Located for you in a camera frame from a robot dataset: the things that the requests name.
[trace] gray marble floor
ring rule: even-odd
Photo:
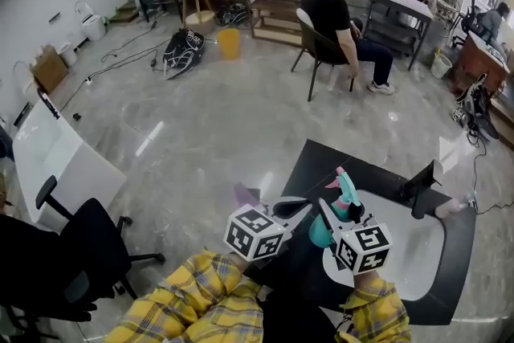
[[[54,102],[62,107],[87,75],[166,40],[177,27],[174,16],[160,17],[154,31],[100,63],[106,52],[148,25],[113,27],[80,52]],[[208,43],[199,67],[165,81],[152,71],[148,56],[97,77],[63,110],[83,139],[128,176],[108,210],[113,218],[133,218],[124,233],[128,249],[161,251],[167,258],[162,266],[137,265],[129,273],[138,293],[151,291],[204,246],[225,250],[222,233],[235,208],[234,184],[260,187],[264,198],[278,195],[308,138],[406,177],[436,158],[445,169],[441,191],[462,197],[472,190],[473,159],[483,149],[468,144],[450,116],[454,97],[422,63],[444,40],[440,27],[434,25],[411,72],[408,60],[394,61],[390,82],[398,90],[395,96],[374,95],[361,85],[350,94],[344,74],[328,90],[329,68],[322,66],[311,103],[310,57],[303,57],[291,73],[298,49],[252,39],[246,29],[241,35],[239,60],[223,61],[218,46]],[[372,67],[362,66],[361,78],[370,80]],[[82,115],[79,122],[72,119],[75,112]],[[514,154],[499,142],[492,142],[487,156],[477,160],[480,209],[514,200],[513,161]],[[12,176],[12,200],[22,205]],[[414,326],[413,341],[494,341],[514,309],[513,223],[511,209],[478,217],[455,319],[444,327]],[[102,300],[93,321],[81,325],[89,341],[108,333],[129,305],[127,296]],[[74,324],[52,325],[64,341],[82,339]]]

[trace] black backpack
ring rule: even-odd
[[[164,74],[167,80],[191,71],[200,63],[206,40],[202,35],[190,28],[180,29],[169,42],[164,52]],[[168,66],[178,72],[168,77]]]

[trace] person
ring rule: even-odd
[[[368,84],[371,92],[385,95],[394,94],[394,87],[387,80],[393,55],[388,47],[361,39],[362,25],[359,21],[350,20],[348,5],[345,0],[302,0],[301,8],[308,14],[314,29],[326,38],[338,43],[343,54],[336,54],[327,47],[320,45],[320,60],[337,61],[338,64],[350,66],[350,77],[359,76],[361,62],[374,62],[373,81]]]
[[[479,23],[478,32],[481,34],[483,40],[493,46],[500,54],[501,57],[507,62],[507,56],[502,46],[498,43],[498,31],[500,30],[502,19],[507,19],[508,14],[511,12],[507,3],[501,2],[498,7],[491,9],[485,13]]]
[[[105,341],[410,341],[402,301],[394,285],[376,272],[354,276],[355,291],[344,306],[353,319],[350,335],[338,333],[318,307],[297,296],[277,298],[274,291],[261,302],[260,286],[241,282],[248,264],[234,253],[204,251],[189,258],[153,293],[136,300]]]

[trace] white trash can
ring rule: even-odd
[[[436,53],[434,62],[430,68],[430,73],[432,73],[432,75],[437,79],[442,79],[443,76],[446,75],[447,71],[450,70],[451,66],[451,61],[446,56]]]
[[[65,43],[57,53],[59,53],[59,56],[61,56],[61,59],[64,60],[68,67],[73,66],[77,62],[77,54],[71,43]]]

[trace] cardboard box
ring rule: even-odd
[[[67,75],[66,65],[52,46],[43,49],[43,55],[36,58],[36,65],[31,67],[31,71],[48,95]]]

